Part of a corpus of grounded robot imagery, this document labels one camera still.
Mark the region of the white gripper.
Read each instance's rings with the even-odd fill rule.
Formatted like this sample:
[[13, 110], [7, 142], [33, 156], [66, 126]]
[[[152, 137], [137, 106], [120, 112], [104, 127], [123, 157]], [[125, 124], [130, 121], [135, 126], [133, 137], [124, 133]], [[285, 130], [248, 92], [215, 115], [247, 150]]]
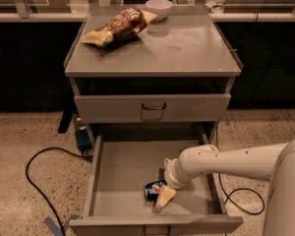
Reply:
[[178, 158], [164, 158], [164, 178], [169, 185], [163, 185], [156, 199], [155, 206], [164, 208], [176, 195], [175, 189], [183, 188], [191, 177], [183, 170]]

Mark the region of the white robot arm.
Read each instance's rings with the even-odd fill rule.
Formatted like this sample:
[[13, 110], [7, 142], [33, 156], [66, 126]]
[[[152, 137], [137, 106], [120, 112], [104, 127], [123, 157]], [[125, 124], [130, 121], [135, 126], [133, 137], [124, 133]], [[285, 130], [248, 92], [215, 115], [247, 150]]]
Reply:
[[295, 236], [295, 139], [227, 151], [213, 145], [186, 148], [177, 158], [164, 160], [166, 185], [156, 206], [165, 207], [178, 189], [211, 173], [268, 180], [263, 236]]

